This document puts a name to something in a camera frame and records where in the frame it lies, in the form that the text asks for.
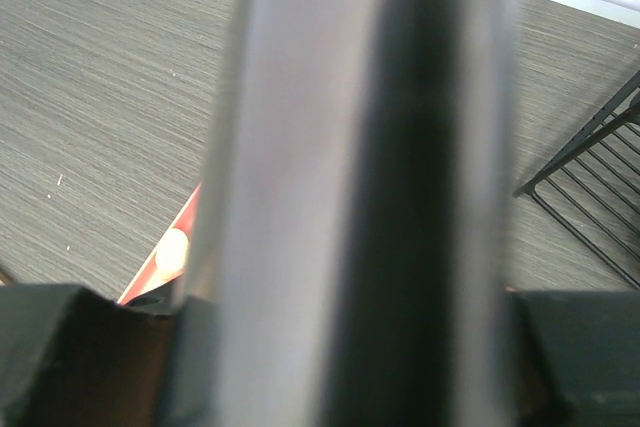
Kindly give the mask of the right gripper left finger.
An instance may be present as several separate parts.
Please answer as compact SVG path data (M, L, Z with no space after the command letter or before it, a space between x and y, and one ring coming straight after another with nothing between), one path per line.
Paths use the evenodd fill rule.
M122 306L78 285L1 290L4 426L212 426L215 308Z

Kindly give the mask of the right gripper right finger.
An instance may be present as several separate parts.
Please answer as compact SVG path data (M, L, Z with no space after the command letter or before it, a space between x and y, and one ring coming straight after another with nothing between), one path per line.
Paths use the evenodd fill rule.
M639 423L639 294L516 291L518 425Z

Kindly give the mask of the metal tongs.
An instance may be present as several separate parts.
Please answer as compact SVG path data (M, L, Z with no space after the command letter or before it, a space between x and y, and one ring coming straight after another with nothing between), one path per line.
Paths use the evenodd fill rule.
M160 426L512 426L513 0L239 0Z

